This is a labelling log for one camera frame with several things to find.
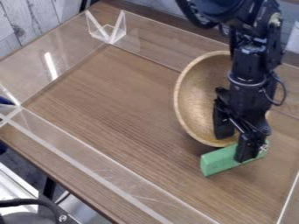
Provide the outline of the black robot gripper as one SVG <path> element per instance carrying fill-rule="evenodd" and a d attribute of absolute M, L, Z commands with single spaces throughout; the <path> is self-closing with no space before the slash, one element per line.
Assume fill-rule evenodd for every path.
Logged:
<path fill-rule="evenodd" d="M 234 159 L 245 163 L 257 159 L 267 147 L 271 128 L 267 111 L 275 102 L 275 73 L 265 73 L 257 79 L 243 79 L 229 73 L 229 88 L 217 87 L 217 99 L 213 108 L 214 135 L 218 140 L 233 137 L 239 132 Z"/>

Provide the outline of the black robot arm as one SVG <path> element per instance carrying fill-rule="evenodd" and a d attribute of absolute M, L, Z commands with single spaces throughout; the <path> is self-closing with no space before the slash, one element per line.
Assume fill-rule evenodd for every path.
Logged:
<path fill-rule="evenodd" d="M 230 86 L 217 87 L 213 122 L 218 139 L 239 134 L 234 160 L 258 157 L 271 128 L 267 111 L 283 86 L 277 68 L 285 49 L 281 42 L 283 16 L 277 0 L 175 0 L 182 13 L 202 29 L 229 27 Z"/>

